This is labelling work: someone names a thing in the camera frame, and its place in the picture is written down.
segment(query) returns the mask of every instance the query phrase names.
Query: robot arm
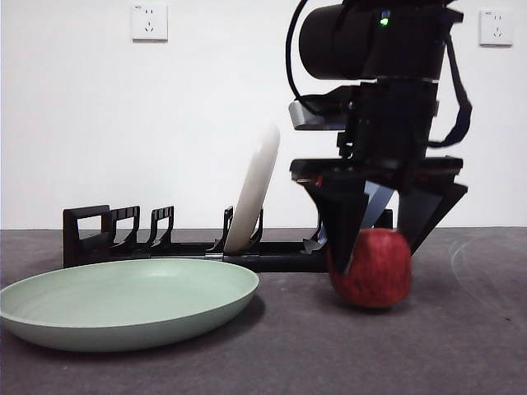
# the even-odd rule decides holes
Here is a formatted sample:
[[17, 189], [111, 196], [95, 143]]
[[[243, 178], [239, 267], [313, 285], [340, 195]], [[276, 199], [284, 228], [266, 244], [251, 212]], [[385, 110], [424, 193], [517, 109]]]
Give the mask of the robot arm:
[[[331, 258], [343, 272], [368, 206], [365, 183], [399, 191], [399, 231], [415, 251], [464, 196], [454, 183], [461, 159], [427, 158], [428, 147], [460, 142], [472, 106], [455, 61], [450, 29], [463, 14], [441, 0], [347, 0], [315, 9], [300, 33], [305, 69], [319, 79], [362, 81], [325, 95], [300, 95], [291, 73], [291, 40], [302, 0], [287, 35], [287, 76], [296, 100], [296, 129], [342, 130], [340, 158], [294, 160], [292, 178], [305, 187], [327, 231]], [[443, 142], [430, 142], [445, 47], [459, 102], [456, 125]]]

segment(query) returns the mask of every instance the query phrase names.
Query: black cable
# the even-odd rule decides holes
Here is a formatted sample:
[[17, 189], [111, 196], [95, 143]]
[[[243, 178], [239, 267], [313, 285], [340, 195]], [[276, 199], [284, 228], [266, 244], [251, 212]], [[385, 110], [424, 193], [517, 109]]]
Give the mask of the black cable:
[[298, 100], [298, 102], [305, 107], [309, 112], [311, 112], [314, 115], [322, 115], [323, 113], [321, 111], [318, 111], [316, 109], [313, 109], [310, 105], [307, 104], [305, 100], [302, 99], [302, 96], [298, 89], [296, 88], [295, 81], [293, 79], [293, 72], [291, 69], [291, 43], [293, 41], [293, 34], [295, 33], [295, 27], [296, 23], [298, 22], [298, 18], [300, 17], [300, 14], [302, 10], [304, 9], [305, 4], [308, 0], [301, 0], [298, 6], [296, 6], [296, 10], [293, 13], [293, 17], [291, 19], [291, 24], [289, 25], [289, 31], [287, 32], [287, 38], [286, 38], [286, 71], [287, 71], [287, 80], [289, 81], [289, 86], [291, 87], [291, 90], [293, 91], [293, 94], [295, 95], [295, 99]]
[[442, 142], [428, 142], [430, 148], [442, 148], [453, 146], [461, 142], [470, 129], [470, 117], [472, 116], [472, 104], [469, 101], [467, 92], [463, 87], [461, 76], [459, 74], [458, 63], [455, 59], [454, 43], [450, 34], [445, 34], [446, 51], [450, 61], [450, 70], [452, 72], [452, 81], [454, 82], [455, 97], [458, 100], [459, 112], [455, 125]]

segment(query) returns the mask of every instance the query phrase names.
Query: tabletop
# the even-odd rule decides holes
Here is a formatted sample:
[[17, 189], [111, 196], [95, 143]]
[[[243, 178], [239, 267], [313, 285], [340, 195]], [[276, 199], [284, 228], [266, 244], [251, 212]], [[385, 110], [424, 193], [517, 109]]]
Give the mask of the tabletop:
[[[61, 237], [3, 231], [2, 287], [61, 268]], [[2, 330], [0, 393], [527, 393], [526, 228], [434, 230], [408, 298], [377, 313], [346, 306], [327, 274], [259, 278], [232, 321], [156, 349], [54, 351]]]

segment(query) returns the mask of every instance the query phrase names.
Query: strap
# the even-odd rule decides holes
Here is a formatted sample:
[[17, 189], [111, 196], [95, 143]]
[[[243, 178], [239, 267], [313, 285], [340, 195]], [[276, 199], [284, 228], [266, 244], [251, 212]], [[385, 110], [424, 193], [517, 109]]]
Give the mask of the strap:
[[459, 112], [455, 125], [442, 142], [428, 142], [430, 148], [442, 148], [445, 146], [453, 146], [461, 142], [467, 135], [470, 128], [470, 116], [472, 115], [472, 105], [470, 104], [467, 92], [461, 82], [459, 75], [458, 63], [455, 59], [454, 44], [450, 33], [445, 33], [446, 50], [448, 59], [450, 60], [450, 70], [452, 71], [452, 81], [454, 82], [455, 97], [458, 100]]

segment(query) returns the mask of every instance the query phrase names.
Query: gripper jaw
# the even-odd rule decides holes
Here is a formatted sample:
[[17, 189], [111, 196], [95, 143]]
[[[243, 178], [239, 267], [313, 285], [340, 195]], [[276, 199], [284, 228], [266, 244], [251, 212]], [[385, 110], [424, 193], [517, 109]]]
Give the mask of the gripper jaw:
[[409, 185], [406, 180], [399, 185], [384, 183], [384, 179], [390, 179], [388, 171], [353, 168], [347, 161], [295, 160], [291, 171], [292, 178], [315, 202], [334, 267], [344, 272], [368, 206], [368, 195], [364, 194], [367, 180], [399, 191], [398, 231], [414, 253], [467, 193], [467, 187], [454, 183], [462, 167], [463, 161], [456, 158], [425, 158]]

